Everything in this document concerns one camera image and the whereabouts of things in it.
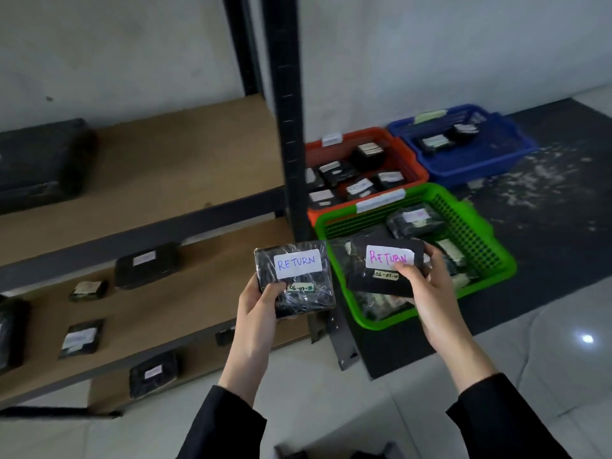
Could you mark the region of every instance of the hand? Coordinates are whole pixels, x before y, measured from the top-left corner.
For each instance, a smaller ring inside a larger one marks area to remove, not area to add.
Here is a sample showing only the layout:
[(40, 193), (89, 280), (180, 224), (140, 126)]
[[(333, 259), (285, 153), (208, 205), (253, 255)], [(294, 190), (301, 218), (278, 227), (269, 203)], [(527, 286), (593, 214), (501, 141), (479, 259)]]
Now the hand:
[(396, 262), (395, 268), (412, 285), (415, 306), (427, 340), (444, 356), (460, 342), (472, 339), (472, 335), (459, 312), (455, 287), (442, 253), (428, 243), (425, 243), (425, 253), (432, 258), (429, 278), (423, 277), (416, 266)]
[(266, 372), (276, 332), (274, 302), (285, 288), (283, 282), (270, 283), (262, 294), (257, 276), (253, 275), (238, 299), (234, 341), (218, 385), (251, 407)]

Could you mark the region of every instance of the black sleeve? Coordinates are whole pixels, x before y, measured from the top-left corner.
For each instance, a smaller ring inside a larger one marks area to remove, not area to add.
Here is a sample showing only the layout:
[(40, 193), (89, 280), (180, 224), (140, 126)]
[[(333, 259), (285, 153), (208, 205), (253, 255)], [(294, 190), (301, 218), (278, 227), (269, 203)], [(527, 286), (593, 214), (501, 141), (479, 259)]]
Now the black sleeve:
[(470, 386), (446, 413), (471, 459), (570, 457), (504, 374)]
[(240, 397), (215, 385), (193, 420), (178, 459), (259, 457), (266, 420)]

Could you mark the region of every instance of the basket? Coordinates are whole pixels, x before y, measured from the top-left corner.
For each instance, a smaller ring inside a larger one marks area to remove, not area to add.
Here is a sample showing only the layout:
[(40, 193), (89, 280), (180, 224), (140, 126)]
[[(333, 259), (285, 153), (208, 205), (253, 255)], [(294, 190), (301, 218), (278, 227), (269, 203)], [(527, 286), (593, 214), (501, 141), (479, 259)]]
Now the basket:
[[(475, 293), (507, 280), (516, 272), (516, 261), (493, 236), (493, 227), (469, 204), (457, 200), (443, 186), (421, 184), (406, 190), (403, 200), (356, 214), (355, 206), (347, 206), (320, 215), (315, 224), (318, 238), (322, 240), (346, 237), (366, 227), (383, 223), (386, 217), (398, 208), (426, 201), (446, 221), (445, 234), (461, 249), (469, 264), (478, 271), (481, 280), (457, 290), (457, 297)], [(416, 309), (408, 309), (380, 321), (364, 316), (353, 293), (346, 288), (346, 278), (332, 248), (328, 248), (329, 259), (338, 278), (342, 293), (355, 321), (364, 329), (383, 330), (391, 325), (417, 316)]]
[[(499, 113), (488, 113), (476, 105), (452, 107), (446, 115), (424, 122), (414, 123), (414, 120), (414, 117), (396, 120), (387, 128), (415, 151), (418, 161), (429, 172), (430, 180), (444, 186), (502, 174), (538, 149), (538, 145), (510, 119)], [(478, 136), (469, 144), (430, 157), (417, 146), (417, 138), (443, 133), (458, 123), (478, 124)]]
[[(369, 177), (372, 174), (378, 172), (381, 169), (390, 171), (400, 171), (407, 183), (405, 185), (396, 186), (393, 190), (398, 188), (409, 188), (418, 184), (423, 184), (429, 179), (429, 174), (423, 166), (417, 161), (417, 157), (414, 152), (408, 148), (408, 146), (402, 141), (401, 138), (394, 138), (391, 134), (380, 127), (370, 127), (356, 132), (350, 132), (342, 136), (342, 142), (336, 145), (322, 146), (321, 140), (306, 144), (306, 167), (316, 168), (325, 163), (330, 163), (338, 159), (348, 158), (351, 152), (357, 145), (363, 143), (375, 142), (380, 148), (385, 150), (387, 158), (380, 169), (371, 172), (364, 172), (362, 175)], [(339, 190), (342, 192), (346, 189), (347, 185), (352, 182), (348, 181), (343, 184), (339, 184)], [(356, 204), (358, 201), (367, 200), (375, 196), (379, 196), (381, 193), (389, 192), (377, 192), (366, 196), (359, 200), (346, 201), (335, 206), (324, 209), (308, 209), (308, 216), (310, 223), (314, 226), (317, 223), (317, 217), (323, 213), (330, 212), (335, 209), (346, 208)]]

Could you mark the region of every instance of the gray wall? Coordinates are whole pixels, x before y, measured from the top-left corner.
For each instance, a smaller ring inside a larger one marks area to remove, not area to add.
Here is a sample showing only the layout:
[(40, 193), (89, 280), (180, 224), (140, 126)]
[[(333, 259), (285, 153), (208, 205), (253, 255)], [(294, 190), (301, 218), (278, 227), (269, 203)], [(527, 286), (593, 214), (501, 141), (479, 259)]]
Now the gray wall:
[(307, 141), (469, 102), (510, 113), (612, 82), (612, 0), (300, 0), (300, 9)]
[(0, 0), (0, 130), (240, 96), (221, 0)]

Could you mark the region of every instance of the particleboard shelf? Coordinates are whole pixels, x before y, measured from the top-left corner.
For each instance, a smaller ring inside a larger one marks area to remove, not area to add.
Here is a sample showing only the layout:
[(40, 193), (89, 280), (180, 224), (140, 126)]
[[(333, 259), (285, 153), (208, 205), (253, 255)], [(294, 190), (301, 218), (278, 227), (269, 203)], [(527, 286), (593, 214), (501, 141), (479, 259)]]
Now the particleboard shelf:
[[(131, 367), (206, 329), (218, 331), (235, 318), (238, 297), (255, 273), (254, 249), (291, 241), (286, 219), (278, 218), (184, 246), (181, 271), (134, 290), (115, 289), (113, 270), (106, 269), (24, 295), (33, 307), (26, 362), (0, 376), (0, 408)], [(111, 281), (101, 301), (67, 300), (79, 281), (101, 279)], [(100, 318), (106, 321), (95, 354), (57, 360), (70, 325)]]
[[(281, 347), (309, 335), (307, 316), (279, 321), (273, 346)], [(149, 396), (180, 386), (189, 381), (216, 372), (223, 368), (230, 346), (217, 346), (213, 334), (178, 349), (183, 372), (174, 382), (163, 386)], [(130, 399), (129, 369), (117, 370), (91, 381), (89, 409), (92, 413), (115, 411), (138, 400)]]
[(0, 266), (284, 183), (275, 119), (261, 95), (97, 133), (100, 153), (81, 197), (0, 216), (0, 238), (10, 239)]

